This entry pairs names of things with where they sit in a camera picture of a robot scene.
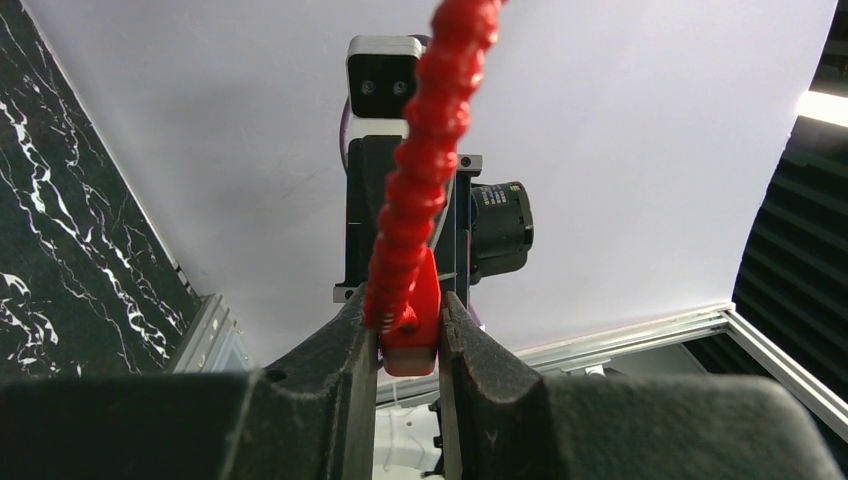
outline fluorescent light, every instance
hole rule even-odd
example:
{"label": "fluorescent light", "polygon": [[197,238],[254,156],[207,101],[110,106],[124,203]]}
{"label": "fluorescent light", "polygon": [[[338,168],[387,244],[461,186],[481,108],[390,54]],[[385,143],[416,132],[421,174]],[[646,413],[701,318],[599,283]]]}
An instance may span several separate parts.
{"label": "fluorescent light", "polygon": [[804,92],[798,115],[848,127],[848,98],[820,92]]}

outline black marble surface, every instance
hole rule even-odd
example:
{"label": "black marble surface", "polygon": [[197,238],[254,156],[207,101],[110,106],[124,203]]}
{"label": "black marble surface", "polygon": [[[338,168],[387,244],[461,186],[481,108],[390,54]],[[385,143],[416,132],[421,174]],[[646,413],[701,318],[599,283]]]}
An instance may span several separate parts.
{"label": "black marble surface", "polygon": [[0,2],[0,381],[159,371],[196,310],[21,3]]}

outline red tool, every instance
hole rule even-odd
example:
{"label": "red tool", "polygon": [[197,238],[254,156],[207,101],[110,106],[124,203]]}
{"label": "red tool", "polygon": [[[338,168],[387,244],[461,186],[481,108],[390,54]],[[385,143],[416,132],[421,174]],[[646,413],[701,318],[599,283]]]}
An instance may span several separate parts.
{"label": "red tool", "polygon": [[[383,334],[384,366],[391,375],[433,369],[441,295],[427,240],[433,217],[447,201],[445,185],[456,174],[456,144],[471,123],[468,102],[483,78],[484,54],[497,39],[501,4],[444,0],[418,62],[418,90],[404,110],[409,136],[395,151],[398,168],[386,181],[365,297],[365,325]],[[427,368],[425,351],[431,359]]]}

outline twisted red rod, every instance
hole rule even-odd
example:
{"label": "twisted red rod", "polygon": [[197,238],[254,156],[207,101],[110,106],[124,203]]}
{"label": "twisted red rod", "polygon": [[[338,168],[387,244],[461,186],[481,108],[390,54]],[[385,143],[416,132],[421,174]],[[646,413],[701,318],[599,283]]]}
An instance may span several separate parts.
{"label": "twisted red rod", "polygon": [[483,59],[498,36],[501,0],[444,0],[433,39],[418,62],[418,89],[404,118],[409,136],[395,151],[377,220],[365,297],[365,325],[387,332],[409,319],[408,299],[456,174],[456,145],[471,124],[469,100],[483,78]]}

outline white backdrop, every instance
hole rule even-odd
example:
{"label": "white backdrop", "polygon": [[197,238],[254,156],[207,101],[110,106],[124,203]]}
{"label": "white backdrop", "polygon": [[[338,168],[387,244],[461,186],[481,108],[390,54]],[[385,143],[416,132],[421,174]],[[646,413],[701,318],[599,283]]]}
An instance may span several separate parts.
{"label": "white backdrop", "polygon": [[[338,310],[337,128],[357,34],[429,31],[412,0],[28,0],[116,161],[260,364]],[[472,291],[512,349],[730,298],[835,0],[530,1],[461,144],[524,182],[536,244]]]}

